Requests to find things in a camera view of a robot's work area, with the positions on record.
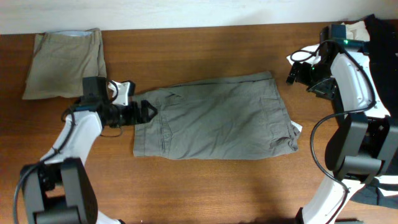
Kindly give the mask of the grey shorts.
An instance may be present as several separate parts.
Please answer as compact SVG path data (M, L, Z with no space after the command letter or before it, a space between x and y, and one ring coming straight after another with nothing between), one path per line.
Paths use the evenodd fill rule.
M135 127L136 157L258 160L298 151L270 72L183 83L136 96L158 114Z

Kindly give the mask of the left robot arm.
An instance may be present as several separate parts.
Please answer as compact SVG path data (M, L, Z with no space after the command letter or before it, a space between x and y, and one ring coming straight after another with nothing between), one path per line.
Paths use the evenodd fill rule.
M13 203L23 195L28 223L122 222L99 211L85 162L105 127L144 124L157 115L147 100L131 100L134 91L132 81L83 79L83 94L63 112L64 128L49 152L21 169Z

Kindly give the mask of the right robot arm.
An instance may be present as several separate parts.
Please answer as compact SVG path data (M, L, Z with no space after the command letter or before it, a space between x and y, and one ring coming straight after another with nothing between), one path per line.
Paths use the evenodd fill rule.
M336 223L349 200L397 207L397 38L384 24L364 31L361 40L332 24L315 49L290 55L287 83L330 100L338 122L318 165L325 178L297 223Z

